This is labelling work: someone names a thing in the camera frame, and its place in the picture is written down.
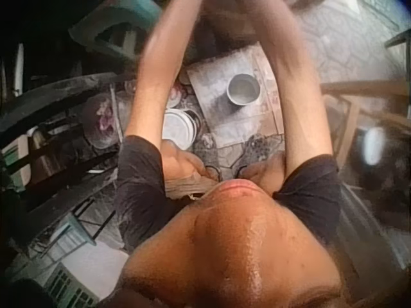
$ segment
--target raised arm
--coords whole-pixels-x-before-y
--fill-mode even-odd
[[[172,0],[143,51],[137,90],[126,135],[161,146],[164,111],[181,68],[202,0]]]
[[[319,77],[283,0],[237,1],[248,13],[277,80],[287,177],[310,158],[333,153]]]

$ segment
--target tiled floor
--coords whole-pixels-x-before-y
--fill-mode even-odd
[[[321,5],[300,13],[297,19],[321,82],[405,77],[405,48],[399,46],[387,50],[383,45],[400,31],[411,27],[410,16],[401,10],[397,2],[325,0]],[[367,99],[365,103],[374,110],[388,108],[385,99]],[[244,148],[244,144],[237,144],[209,151],[197,142],[194,151],[206,164],[219,164],[226,180],[235,174]]]

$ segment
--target man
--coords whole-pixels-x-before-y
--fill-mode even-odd
[[[340,188],[317,73],[283,0],[238,4],[277,77],[285,159],[252,166],[242,176],[254,182],[223,182],[183,209],[167,199],[164,174],[206,175],[195,156],[175,150],[162,162],[159,151],[169,91],[202,5],[172,0],[139,64],[115,200],[134,252],[104,307],[317,307],[339,295],[325,245]]]

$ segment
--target floor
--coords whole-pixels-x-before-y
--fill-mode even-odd
[[[300,13],[297,19],[321,82],[404,78],[405,48],[387,50],[383,45],[411,27],[410,16],[397,2],[325,0]],[[388,105],[385,99],[368,99],[365,103],[373,110],[386,109]],[[205,164],[218,166],[223,179],[227,180],[235,176],[240,166],[264,160],[268,152],[284,150],[283,141],[283,136],[272,136],[261,141],[262,145],[248,142],[217,150],[213,138],[205,132],[194,144],[193,151]]]

